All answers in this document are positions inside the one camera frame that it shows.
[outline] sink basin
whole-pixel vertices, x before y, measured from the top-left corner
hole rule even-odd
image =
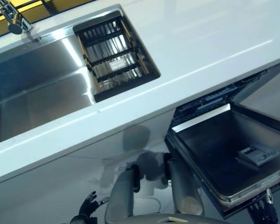
[[[95,103],[74,34],[17,50],[0,55],[0,142]]]
[[[0,142],[159,77],[120,9],[29,39],[0,54]]]

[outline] dishwasher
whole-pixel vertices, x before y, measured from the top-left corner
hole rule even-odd
[[[280,188],[280,63],[177,107],[165,139],[228,218]]]

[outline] window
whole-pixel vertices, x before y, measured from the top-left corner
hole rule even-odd
[[[93,0],[10,0],[30,22],[36,22]],[[0,36],[9,33],[6,19],[0,14]]]

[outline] faucet spout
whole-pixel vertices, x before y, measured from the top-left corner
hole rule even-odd
[[[33,28],[10,0],[0,0],[0,12],[8,21],[8,30],[13,34],[27,33]]]

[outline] dishwasher rack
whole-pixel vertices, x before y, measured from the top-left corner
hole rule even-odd
[[[73,27],[89,69],[96,102],[160,76],[151,58],[119,11]]]

